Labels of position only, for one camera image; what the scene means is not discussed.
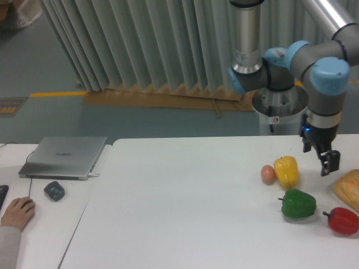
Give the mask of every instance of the brown egg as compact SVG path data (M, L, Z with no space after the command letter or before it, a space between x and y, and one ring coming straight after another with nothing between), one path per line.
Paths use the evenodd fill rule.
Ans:
M262 176L263 182L267 185L272 185L275 181L274 168L270 165L264 165L260 175Z

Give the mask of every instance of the human hand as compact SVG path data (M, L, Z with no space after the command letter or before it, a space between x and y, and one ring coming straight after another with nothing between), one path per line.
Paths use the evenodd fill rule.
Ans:
M0 226L12 226L22 231L35 214L35 203L30 197L12 200L1 218Z

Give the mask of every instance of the laptop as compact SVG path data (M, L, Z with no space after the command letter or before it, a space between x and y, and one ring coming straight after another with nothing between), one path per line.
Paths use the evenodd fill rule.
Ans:
M106 137L44 137L21 168L21 177L87 180Z

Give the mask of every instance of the white table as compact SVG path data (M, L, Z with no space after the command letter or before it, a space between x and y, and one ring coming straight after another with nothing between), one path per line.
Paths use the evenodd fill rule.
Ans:
M321 177L298 136L116 141L61 269L357 268L359 233L335 235L321 213L348 208L332 185L359 168L359 135L333 149L340 170ZM312 217L286 220L284 189L261 181L262 166L284 155L317 200Z
M20 178L18 173L26 157L36 147L37 145L5 145L0 148L0 185L9 186L0 216L13 199L29 195L30 179ZM105 147L95 173L100 172L103 160L110 149L111 146ZM16 268L56 269L59 267L94 184L99 180L99 178L90 178L87 181L59 180L66 194L58 202L53 202L44 193L44 188L54 180L33 179L30 197L36 202L36 213L21 234Z

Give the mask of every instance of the bread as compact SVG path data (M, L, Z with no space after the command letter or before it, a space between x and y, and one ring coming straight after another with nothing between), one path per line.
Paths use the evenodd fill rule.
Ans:
M333 191L339 199L359 213L359 169L351 170L338 179Z

